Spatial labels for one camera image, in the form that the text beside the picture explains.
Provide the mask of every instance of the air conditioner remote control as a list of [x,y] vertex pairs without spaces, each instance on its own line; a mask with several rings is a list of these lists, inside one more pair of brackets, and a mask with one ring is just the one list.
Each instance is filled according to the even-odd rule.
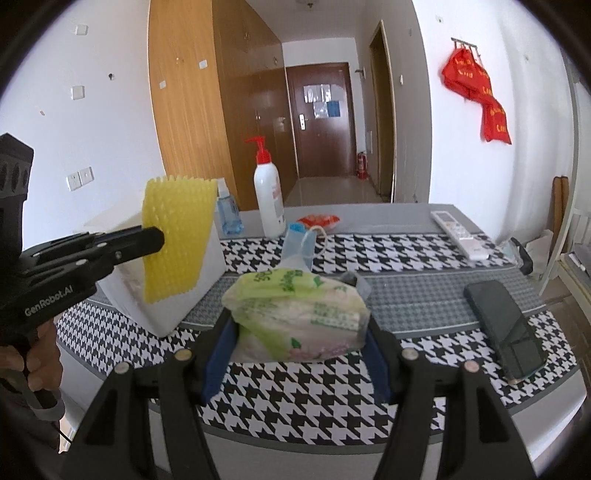
[[476,262],[488,258],[488,251],[482,246],[480,240],[475,238],[451,213],[431,212],[431,216],[470,261]]

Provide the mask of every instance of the green plastic packaging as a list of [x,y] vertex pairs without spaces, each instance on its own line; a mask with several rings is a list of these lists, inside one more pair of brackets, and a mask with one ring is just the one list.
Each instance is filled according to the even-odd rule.
[[277,268],[247,273],[222,297],[240,326],[236,362],[323,361],[365,344],[369,310],[354,287]]

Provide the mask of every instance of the blue gripper pad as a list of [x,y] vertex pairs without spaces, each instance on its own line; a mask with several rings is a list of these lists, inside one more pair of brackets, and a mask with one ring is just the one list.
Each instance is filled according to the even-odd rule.
[[388,363],[379,349],[378,343],[368,328],[365,346],[361,350],[362,358],[368,369],[369,377],[374,385],[374,396],[377,403],[388,403],[392,398],[389,383]]
[[205,365],[205,379],[201,393],[203,406],[207,405],[212,397],[220,391],[223,377],[226,374],[226,369],[228,368],[228,363],[230,362],[230,357],[236,347],[237,341],[238,325],[234,322],[233,318],[229,318],[223,326]]

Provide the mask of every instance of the wooden wardrobe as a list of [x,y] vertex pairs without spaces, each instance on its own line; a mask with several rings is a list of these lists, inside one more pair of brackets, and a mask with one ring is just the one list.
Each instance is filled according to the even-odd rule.
[[245,0],[151,0],[148,64],[167,174],[225,177],[240,209],[256,209],[245,140],[262,135],[287,197],[297,170],[281,42]]

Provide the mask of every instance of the sleeve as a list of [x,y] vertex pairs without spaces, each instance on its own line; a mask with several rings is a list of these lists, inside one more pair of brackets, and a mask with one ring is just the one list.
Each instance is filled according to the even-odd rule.
[[28,468],[37,470],[26,478],[59,480],[64,456],[59,455],[60,434],[55,423],[39,420],[19,393],[9,391],[0,383],[0,422],[2,439],[7,451],[0,453],[0,465],[12,466],[22,473]]

